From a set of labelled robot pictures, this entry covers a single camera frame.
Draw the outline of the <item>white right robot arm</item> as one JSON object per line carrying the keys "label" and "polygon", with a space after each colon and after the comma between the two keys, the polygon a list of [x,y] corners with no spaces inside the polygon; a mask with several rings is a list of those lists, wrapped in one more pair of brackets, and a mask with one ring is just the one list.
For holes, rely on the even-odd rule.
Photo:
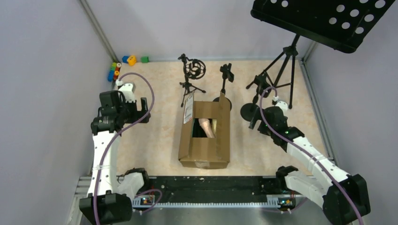
{"label": "white right robot arm", "polygon": [[276,176],[283,188],[298,192],[317,204],[333,225],[347,225],[371,211],[367,182],[351,175],[320,153],[296,127],[287,125],[287,117],[278,106],[256,108],[249,128],[261,120],[258,131],[301,162],[313,175],[309,178],[294,166],[281,166]]}

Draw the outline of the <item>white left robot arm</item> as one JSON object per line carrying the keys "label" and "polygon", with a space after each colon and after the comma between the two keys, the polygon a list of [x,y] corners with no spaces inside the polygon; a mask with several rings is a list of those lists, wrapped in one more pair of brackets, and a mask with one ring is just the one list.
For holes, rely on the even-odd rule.
{"label": "white left robot arm", "polygon": [[132,203],[120,193],[116,177],[117,151],[122,132],[138,123],[148,123],[151,106],[140,99],[141,110],[132,91],[111,90],[99,94],[100,107],[91,122],[94,158],[92,178],[79,209],[92,225],[125,222],[132,217]]}

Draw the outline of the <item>black shock mount tripod stand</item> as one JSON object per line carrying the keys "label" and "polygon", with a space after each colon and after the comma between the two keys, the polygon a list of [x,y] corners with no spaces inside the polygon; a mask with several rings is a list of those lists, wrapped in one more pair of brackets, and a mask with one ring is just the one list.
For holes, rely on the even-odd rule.
{"label": "black shock mount tripod stand", "polygon": [[183,99],[181,102],[181,107],[184,106],[185,97],[199,90],[202,93],[206,93],[205,90],[200,89],[190,83],[189,80],[199,80],[206,74],[206,66],[203,61],[199,59],[189,59],[185,53],[181,54],[178,58],[183,63],[183,73],[184,73],[184,82],[180,82],[179,84],[184,88]]}

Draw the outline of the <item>brown cardboard box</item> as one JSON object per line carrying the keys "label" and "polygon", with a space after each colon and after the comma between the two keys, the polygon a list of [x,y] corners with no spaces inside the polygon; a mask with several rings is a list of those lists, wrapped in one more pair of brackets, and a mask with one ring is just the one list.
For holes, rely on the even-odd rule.
{"label": "brown cardboard box", "polygon": [[[218,101],[197,101],[194,94],[184,101],[178,161],[184,167],[225,169],[230,162],[231,103],[220,92]],[[198,119],[209,119],[215,138],[207,138]]]}

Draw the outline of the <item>black round-base stand with holder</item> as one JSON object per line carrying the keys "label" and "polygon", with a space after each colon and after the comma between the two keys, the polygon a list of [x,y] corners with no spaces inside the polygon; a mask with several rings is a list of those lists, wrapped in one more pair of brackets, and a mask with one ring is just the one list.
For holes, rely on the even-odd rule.
{"label": "black round-base stand with holder", "polygon": [[266,88],[271,86],[267,82],[267,79],[270,80],[270,77],[267,72],[264,72],[261,73],[260,75],[256,75],[254,80],[249,85],[247,85],[246,89],[249,89],[253,84],[256,84],[257,88],[256,88],[256,94],[254,95],[252,102],[244,104],[240,109],[240,115],[244,120],[246,121],[252,120],[255,110],[258,108],[257,103],[259,101],[261,94],[264,92]]}

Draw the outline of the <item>beige pink microphone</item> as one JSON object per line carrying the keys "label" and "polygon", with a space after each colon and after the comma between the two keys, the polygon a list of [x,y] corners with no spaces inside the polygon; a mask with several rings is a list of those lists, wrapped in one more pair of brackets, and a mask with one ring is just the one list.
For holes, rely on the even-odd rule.
{"label": "beige pink microphone", "polygon": [[200,127],[203,129],[205,132],[207,138],[215,138],[215,134],[213,132],[211,123],[209,119],[198,119]]}

